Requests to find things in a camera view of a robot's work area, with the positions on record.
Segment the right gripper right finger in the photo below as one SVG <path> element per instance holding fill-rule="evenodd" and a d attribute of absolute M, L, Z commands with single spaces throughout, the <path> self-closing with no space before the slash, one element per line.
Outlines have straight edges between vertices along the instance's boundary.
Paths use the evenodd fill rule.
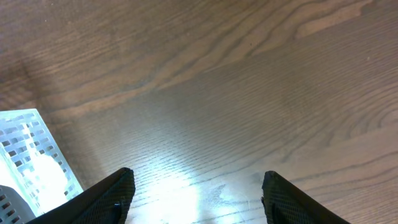
<path fill-rule="evenodd" d="M 348 224 L 277 172 L 265 172 L 261 202 L 268 224 Z"/>

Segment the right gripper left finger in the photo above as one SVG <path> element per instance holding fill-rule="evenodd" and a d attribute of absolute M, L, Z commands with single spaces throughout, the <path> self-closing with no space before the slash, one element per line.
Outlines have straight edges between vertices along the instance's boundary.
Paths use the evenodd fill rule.
<path fill-rule="evenodd" d="M 28 224 L 124 224 L 135 191 L 134 172 L 123 167 Z"/>

